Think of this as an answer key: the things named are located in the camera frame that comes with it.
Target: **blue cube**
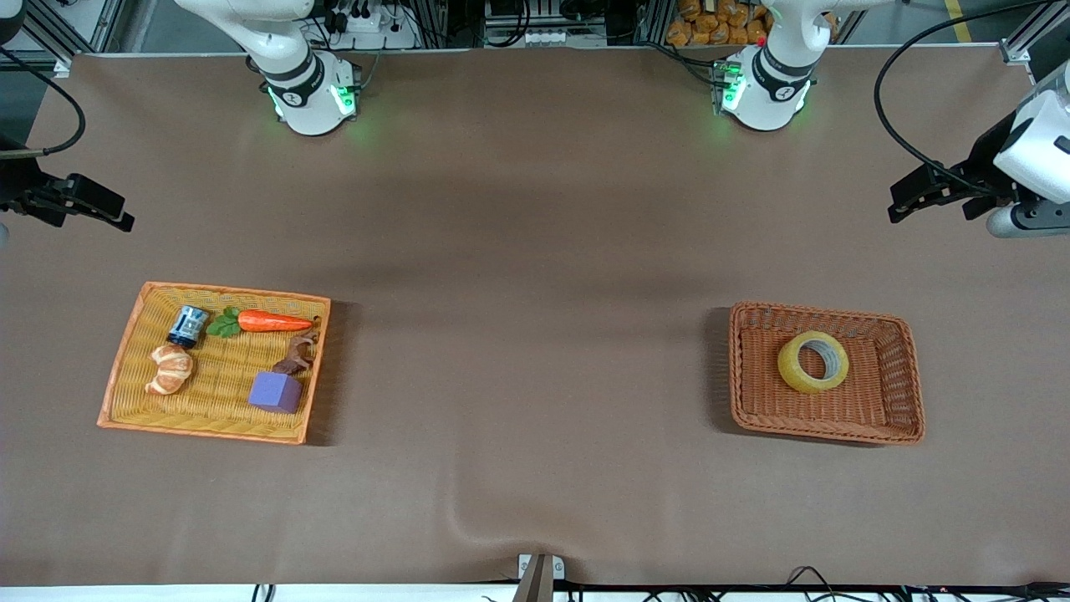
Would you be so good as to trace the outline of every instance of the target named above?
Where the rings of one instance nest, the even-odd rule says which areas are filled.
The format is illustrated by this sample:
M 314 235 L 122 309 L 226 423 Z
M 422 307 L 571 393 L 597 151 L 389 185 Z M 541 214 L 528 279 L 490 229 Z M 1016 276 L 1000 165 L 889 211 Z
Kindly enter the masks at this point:
M 292 376 L 261 372 L 253 382 L 249 403 L 262 411 L 293 414 L 301 399 L 301 383 Z

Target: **can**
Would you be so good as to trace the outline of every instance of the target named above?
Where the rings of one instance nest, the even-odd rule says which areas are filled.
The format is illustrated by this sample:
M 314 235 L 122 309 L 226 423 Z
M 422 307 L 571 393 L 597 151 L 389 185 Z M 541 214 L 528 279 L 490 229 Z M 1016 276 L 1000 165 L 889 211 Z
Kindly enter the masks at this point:
M 193 349 L 200 339 L 200 331 L 208 322 L 208 312 L 193 306 L 183 306 L 179 310 L 179 318 L 174 319 L 174 326 L 167 335 L 167 341 L 174 343 L 185 350 Z

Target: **tape roll inner core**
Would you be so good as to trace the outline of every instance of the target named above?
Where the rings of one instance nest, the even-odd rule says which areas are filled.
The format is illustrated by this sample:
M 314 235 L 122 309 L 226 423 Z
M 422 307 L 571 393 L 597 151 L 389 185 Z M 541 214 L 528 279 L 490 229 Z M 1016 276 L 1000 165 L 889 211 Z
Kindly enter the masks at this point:
M 820 339 L 811 339 L 799 346 L 799 353 L 802 350 L 812 350 L 821 356 L 821 360 L 825 362 L 825 376 L 821 381 L 831 381 L 840 372 L 840 356 L 837 355 L 836 350 L 828 344 L 827 341 L 822 341 Z

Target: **masking tape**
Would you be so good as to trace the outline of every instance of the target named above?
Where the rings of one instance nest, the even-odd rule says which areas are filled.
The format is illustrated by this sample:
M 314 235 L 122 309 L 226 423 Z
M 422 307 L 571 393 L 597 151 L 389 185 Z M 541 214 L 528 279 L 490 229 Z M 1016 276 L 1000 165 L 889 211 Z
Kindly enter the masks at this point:
M 799 352 L 802 349 L 813 350 L 825 362 L 825 376 L 814 379 L 802 370 L 799 365 Z M 780 376 L 792 389 L 800 393 L 814 395 L 827 391 L 847 377 L 847 353 L 843 345 L 824 333 L 810 330 L 792 339 L 786 345 L 780 349 L 777 356 L 777 368 L 780 369 Z

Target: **brown table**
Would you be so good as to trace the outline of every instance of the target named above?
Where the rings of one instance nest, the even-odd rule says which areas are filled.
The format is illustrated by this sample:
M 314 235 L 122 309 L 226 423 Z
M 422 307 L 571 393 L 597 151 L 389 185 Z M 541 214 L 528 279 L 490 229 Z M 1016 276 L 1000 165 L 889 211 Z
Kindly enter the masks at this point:
M 42 163 L 137 223 L 4 218 L 0 581 L 492 580 L 532 551 L 587 582 L 1066 578 L 1067 241 L 956 207 L 887 222 L 915 166 L 871 105 L 887 55 L 830 51 L 771 134 L 653 51 L 387 56 L 320 138 L 241 58 L 79 57 L 89 129 Z M 913 51 L 888 84 L 948 163 L 1028 88 L 977 47 Z M 33 141 L 70 115 L 49 94 Z M 98 430 L 148 279 L 337 299 L 318 445 Z M 742 298 L 904 318 L 926 441 L 734 429 Z

